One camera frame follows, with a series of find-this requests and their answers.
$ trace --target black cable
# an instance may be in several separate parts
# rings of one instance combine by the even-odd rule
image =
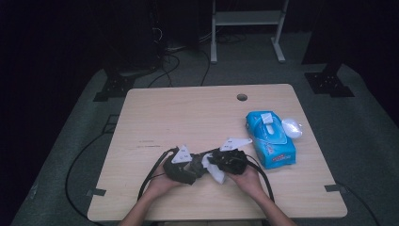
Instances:
[[[348,190],[350,193],[352,193],[362,204],[363,206],[367,209],[367,211],[370,213],[370,215],[372,216],[373,220],[375,221],[375,225],[379,226],[380,223],[378,222],[378,219],[376,218],[375,214],[373,213],[372,209],[370,208],[370,206],[364,201],[364,199],[362,199],[358,194],[355,193],[355,191],[353,191],[349,186],[335,180],[335,183],[337,183],[340,186],[343,186],[346,190]]]
[[[272,200],[273,202],[275,202],[274,200],[274,195],[273,195],[273,190],[272,190],[272,186],[270,185],[269,179],[267,179],[266,173],[264,173],[264,171],[262,170],[262,168],[259,168],[257,165],[255,165],[253,162],[251,161],[247,161],[247,164],[250,165],[251,167],[253,167],[255,170],[257,170],[263,177],[264,182],[266,183],[266,187],[267,187],[267,191],[269,192],[269,197],[270,200]]]
[[[205,77],[206,77],[206,75],[207,75],[208,72],[209,72],[209,68],[211,67],[211,59],[209,59],[209,57],[208,57],[208,55],[205,53],[205,51],[203,51],[203,50],[201,50],[201,51],[205,54],[206,59],[208,60],[208,67],[206,68],[206,72],[205,72],[205,74],[204,74],[203,77],[202,77],[202,81],[200,82],[200,86],[202,87],[202,86],[203,86],[203,82],[205,81]]]
[[[162,68],[162,71],[164,71],[164,73],[167,74],[167,77],[168,77],[168,80],[169,80],[169,85],[168,85],[168,87],[173,87],[172,79],[171,79],[171,77],[170,77],[170,75],[169,75],[169,72],[167,72],[167,71],[165,70],[164,64],[162,64],[161,68]]]
[[[249,154],[246,154],[246,156],[249,157],[249,158],[251,158],[251,159],[256,163],[256,165],[259,167],[259,169],[262,170],[261,165],[259,164],[258,161],[256,161],[256,159],[255,159],[254,157],[252,157],[252,156],[249,155]],[[268,223],[267,219],[262,219],[262,220],[261,220],[261,223],[262,223],[262,226],[270,226],[270,224]]]
[[[165,73],[163,73],[163,74],[157,76],[156,78],[154,78],[154,79],[150,82],[150,84],[147,86],[147,88],[150,88],[150,87],[152,86],[152,84],[153,84],[154,82],[156,82],[156,80],[158,80],[159,78],[161,78],[161,77],[163,77],[163,76],[165,76],[165,75],[168,75],[169,73],[173,72],[173,71],[174,71],[175,69],[177,69],[177,67],[180,65],[180,60],[179,60],[178,57],[176,57],[176,56],[174,56],[174,55],[169,55],[169,56],[170,56],[170,57],[174,57],[174,58],[177,60],[176,66],[174,66],[170,71],[165,72]]]
[[[260,167],[258,161],[256,161],[255,158],[253,158],[252,156],[251,156],[251,158],[256,162],[256,164],[251,162],[251,161],[249,161],[249,160],[243,160],[241,158],[232,157],[232,159],[235,159],[235,160],[238,160],[238,161],[242,161],[242,162],[246,162],[248,165],[253,167],[255,170],[257,170],[262,175],[264,183],[266,184],[266,187],[267,187],[267,191],[269,192],[270,200],[275,202],[272,186],[270,185],[270,182],[269,182],[269,179],[267,178],[266,173],[264,173],[264,171]]]
[[[82,216],[83,218],[87,219],[88,221],[90,221],[90,222],[92,222],[92,223],[94,223],[94,224],[96,224],[96,225],[103,225],[103,224],[98,223],[98,222],[91,221],[91,220],[88,218],[88,216],[86,216],[85,214],[83,214],[83,213],[82,213],[79,209],[77,209],[77,207],[73,204],[73,201],[72,201],[72,199],[71,199],[71,197],[70,197],[70,193],[69,193],[69,191],[68,191],[68,181],[69,181],[69,179],[70,179],[70,175],[71,175],[71,171],[72,171],[72,169],[73,169],[73,166],[75,165],[75,163],[76,163],[76,161],[79,159],[79,157],[82,155],[82,153],[84,153],[85,150],[86,150],[92,143],[94,143],[96,140],[98,140],[99,138],[101,138],[104,134],[108,134],[109,131],[112,131],[112,130],[114,130],[114,129],[115,129],[115,127],[111,128],[111,129],[108,129],[108,130],[106,130],[105,132],[102,132],[102,133],[99,134],[97,137],[95,137],[91,142],[89,142],[89,143],[80,151],[80,153],[73,159],[72,164],[70,165],[70,168],[68,169],[67,178],[65,179],[65,186],[64,186],[64,188],[65,188],[65,195],[66,195],[67,200],[68,200],[68,202],[70,203],[71,207],[72,207],[72,208],[74,209],[74,211],[75,211],[76,213],[78,213],[80,216]]]
[[[233,9],[231,9],[231,4],[232,4],[232,0],[230,1],[230,3],[228,4],[228,6],[225,9],[222,9],[221,11],[235,11],[238,7],[238,3],[240,0],[235,1],[235,6]],[[219,33],[225,26],[218,26],[217,27],[217,31],[216,34]],[[204,43],[209,43],[209,39],[212,37],[212,31],[209,31],[208,34],[204,37],[199,38],[199,43],[200,44],[204,44]]]
[[[158,174],[158,175],[152,176],[152,177],[151,177],[151,179],[153,179],[153,178],[155,178],[155,177],[162,176],[162,175],[166,175],[166,173],[161,173],[161,174]]]
[[[168,155],[168,153],[172,153],[172,152],[173,152],[172,150],[168,150],[168,151],[162,153],[162,155],[158,158],[158,160],[156,161],[156,163],[153,165],[152,169],[150,170],[149,174],[147,175],[146,179],[144,179],[143,184],[141,184],[141,188],[138,191],[137,200],[139,200],[141,198],[141,196],[143,195],[144,188],[146,188],[147,183],[153,178],[152,175],[155,172],[155,170],[159,167],[159,165],[162,163],[162,161]]]

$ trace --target dark background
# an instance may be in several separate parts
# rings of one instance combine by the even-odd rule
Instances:
[[[165,40],[194,47],[200,34],[210,32],[211,1],[160,2],[0,0],[0,224],[12,221],[82,90],[105,61],[156,67],[162,48],[153,42],[153,26],[163,28]],[[230,2],[218,0],[217,7],[227,9]],[[236,9],[280,6],[252,0]],[[283,32],[312,31],[303,63],[338,57],[398,124],[398,15],[394,0],[292,0]]]

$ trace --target blue tissue box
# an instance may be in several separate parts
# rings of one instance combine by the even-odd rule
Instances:
[[[294,143],[285,135],[281,120],[273,111],[249,112],[247,130],[256,154],[266,169],[295,163]]]

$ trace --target gray carpet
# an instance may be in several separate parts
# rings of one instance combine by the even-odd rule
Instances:
[[[304,73],[320,72],[325,65],[301,65],[309,33],[282,34],[280,45],[287,58],[284,64],[277,62],[270,37],[269,34],[247,35],[246,40],[235,44],[219,44],[218,63],[210,66],[203,86],[288,83],[294,87],[332,175],[354,192],[343,193],[348,208],[346,217],[295,219],[295,222],[298,225],[375,225],[365,205],[355,196],[358,195],[370,206],[381,225],[398,225],[397,126],[361,77],[345,65],[338,76],[355,97],[331,98],[312,92]],[[200,49],[209,56],[209,43]],[[208,67],[206,55],[184,50],[174,56],[180,65],[169,73],[171,86],[199,86]],[[176,58],[166,56],[165,70],[172,69],[176,63]],[[134,88],[146,88],[162,73],[158,70],[138,78]],[[77,210],[85,215],[91,200],[87,192],[96,186],[112,138],[112,134],[98,136],[108,117],[118,115],[123,105],[123,98],[93,102],[105,80],[104,71],[93,75],[12,225],[94,225],[72,208],[64,187],[73,160],[84,150],[71,170],[68,191]],[[152,84],[153,88],[168,86],[166,76]],[[87,146],[96,137],[96,141]],[[116,224],[104,222],[104,225]]]

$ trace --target person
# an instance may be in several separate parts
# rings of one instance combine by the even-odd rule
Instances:
[[[173,187],[182,184],[172,181],[165,175],[163,164],[155,170],[153,175],[156,176],[150,180],[147,189],[126,217],[120,222],[120,226],[141,225],[152,203],[157,198],[168,193]],[[227,173],[227,175],[234,180],[243,192],[248,194],[249,197],[259,205],[272,226],[296,225],[264,192],[258,171],[253,167],[247,166],[245,171],[240,175],[230,173]]]

